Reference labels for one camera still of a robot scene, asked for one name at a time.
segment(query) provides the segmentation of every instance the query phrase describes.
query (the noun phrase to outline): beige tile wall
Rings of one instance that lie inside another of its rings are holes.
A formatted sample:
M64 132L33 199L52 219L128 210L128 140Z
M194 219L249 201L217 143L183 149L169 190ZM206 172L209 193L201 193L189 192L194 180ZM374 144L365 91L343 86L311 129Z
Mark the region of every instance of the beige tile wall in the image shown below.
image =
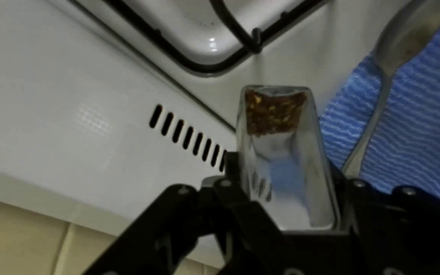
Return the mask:
M111 235L0 203L0 275L78 275ZM215 268L183 261L177 275L214 275Z

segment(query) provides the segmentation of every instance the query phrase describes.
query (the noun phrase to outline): vent slot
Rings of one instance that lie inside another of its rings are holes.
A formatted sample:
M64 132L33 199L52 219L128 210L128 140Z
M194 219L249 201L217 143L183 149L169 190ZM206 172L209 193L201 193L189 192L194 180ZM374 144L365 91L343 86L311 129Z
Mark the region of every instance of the vent slot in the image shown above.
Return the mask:
M191 151L192 155L204 163L214 167L217 166L218 170L224 169L226 149L223 149L201 131L197 131L192 125L188 125L188 122L183 119L178 119L174 112L163 109L162 105L156 105L148 125L149 128L160 129L162 135L168 135L168 132L172 131L169 135L174 143L178 143L183 149Z

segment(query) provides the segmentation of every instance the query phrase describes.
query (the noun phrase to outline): blue striped cloth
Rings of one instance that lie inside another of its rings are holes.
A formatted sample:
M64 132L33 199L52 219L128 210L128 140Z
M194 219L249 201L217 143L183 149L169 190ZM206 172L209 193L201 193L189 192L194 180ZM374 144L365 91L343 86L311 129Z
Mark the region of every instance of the blue striped cloth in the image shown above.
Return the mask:
M365 57L321 115L328 157L340 167L368 120L380 86ZM440 30L395 74L388 106L366 149L362 178L389 192L414 184L440 196Z

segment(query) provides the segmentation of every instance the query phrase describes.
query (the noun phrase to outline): striped towel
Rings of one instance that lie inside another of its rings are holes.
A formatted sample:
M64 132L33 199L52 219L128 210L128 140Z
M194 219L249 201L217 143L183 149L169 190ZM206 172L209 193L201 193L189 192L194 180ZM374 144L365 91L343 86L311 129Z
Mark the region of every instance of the striped towel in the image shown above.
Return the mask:
M327 154L339 167L372 111L379 86L377 68L368 56L321 115ZM366 149L362 178L385 192L414 184L440 196L440 30L395 74Z

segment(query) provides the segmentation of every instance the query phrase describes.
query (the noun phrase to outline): white enamel surface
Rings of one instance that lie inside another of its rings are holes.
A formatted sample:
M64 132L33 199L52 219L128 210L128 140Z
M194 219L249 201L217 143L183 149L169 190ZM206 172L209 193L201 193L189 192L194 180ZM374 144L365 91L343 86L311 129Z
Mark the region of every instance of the white enamel surface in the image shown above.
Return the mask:
M1 201L119 232L126 222L91 219L130 221L165 186L218 174L148 126L156 103L235 148L194 100L49 1L0 0Z
M282 10L302 0L224 0L238 22L250 31L266 28ZM209 0L126 0L140 16L160 28L162 34L197 62L220 62L240 42L215 15Z
M406 0L330 0L233 70L214 77L191 74L101 1L79 0L152 62L235 125L238 94L246 83L307 85L317 109L330 100L353 67L372 48L380 30Z

